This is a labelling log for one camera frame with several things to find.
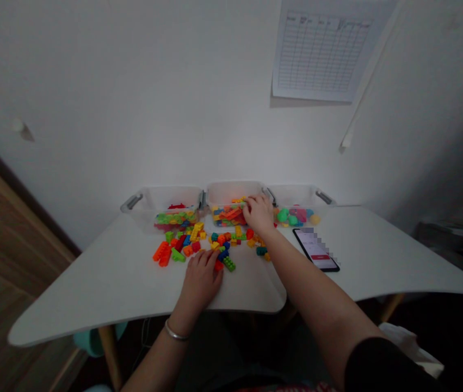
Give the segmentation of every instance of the wooden door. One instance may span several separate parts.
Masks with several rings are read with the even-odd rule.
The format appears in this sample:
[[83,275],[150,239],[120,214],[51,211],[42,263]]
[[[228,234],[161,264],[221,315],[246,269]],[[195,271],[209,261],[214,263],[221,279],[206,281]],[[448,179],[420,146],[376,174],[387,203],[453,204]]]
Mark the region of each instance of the wooden door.
[[15,320],[73,260],[0,178],[0,390],[59,389],[63,369],[78,357],[71,337],[30,348],[7,343]]

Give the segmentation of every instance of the cable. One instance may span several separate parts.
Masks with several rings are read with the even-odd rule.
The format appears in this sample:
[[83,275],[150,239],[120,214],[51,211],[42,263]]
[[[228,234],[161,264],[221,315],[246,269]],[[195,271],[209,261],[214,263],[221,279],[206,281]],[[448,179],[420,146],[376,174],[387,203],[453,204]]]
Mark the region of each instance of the cable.
[[[151,318],[145,318],[143,321],[143,328],[140,332],[140,351],[139,354],[137,355],[137,358],[135,359],[135,362],[133,363],[132,366],[132,373],[135,371],[135,366],[137,365],[137,361],[140,358],[140,355],[143,353],[143,350],[145,348],[151,348],[150,345],[148,345],[148,337],[150,335],[150,323],[151,323]],[[144,327],[146,327],[146,338],[144,338]]]

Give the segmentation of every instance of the hand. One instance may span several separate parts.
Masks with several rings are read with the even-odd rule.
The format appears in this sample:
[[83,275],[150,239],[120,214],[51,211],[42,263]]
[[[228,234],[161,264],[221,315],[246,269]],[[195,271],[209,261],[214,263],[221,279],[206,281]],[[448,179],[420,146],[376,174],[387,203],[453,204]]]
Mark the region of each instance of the hand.
[[201,312],[217,295],[224,275],[223,270],[214,271],[219,253],[218,250],[198,252],[189,261],[181,295],[168,321],[175,333],[189,335]]
[[264,195],[258,194],[246,198],[249,208],[245,207],[242,212],[248,225],[259,235],[265,235],[273,226],[273,205],[271,200]]

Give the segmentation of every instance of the printed table chart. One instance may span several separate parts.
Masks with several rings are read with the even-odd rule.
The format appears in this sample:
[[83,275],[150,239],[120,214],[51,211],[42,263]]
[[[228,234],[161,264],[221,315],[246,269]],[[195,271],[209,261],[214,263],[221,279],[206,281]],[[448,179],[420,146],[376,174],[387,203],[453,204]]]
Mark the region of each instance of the printed table chart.
[[372,23],[290,11],[284,31],[279,87],[347,91]]

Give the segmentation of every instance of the smartphone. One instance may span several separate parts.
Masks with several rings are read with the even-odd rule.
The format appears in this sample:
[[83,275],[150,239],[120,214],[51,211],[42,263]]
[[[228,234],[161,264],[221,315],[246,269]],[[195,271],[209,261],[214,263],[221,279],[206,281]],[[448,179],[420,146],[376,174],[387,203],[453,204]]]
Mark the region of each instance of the smartphone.
[[293,229],[298,243],[304,250],[307,258],[324,272],[338,272],[340,267],[324,250],[324,245],[317,240],[313,229]]

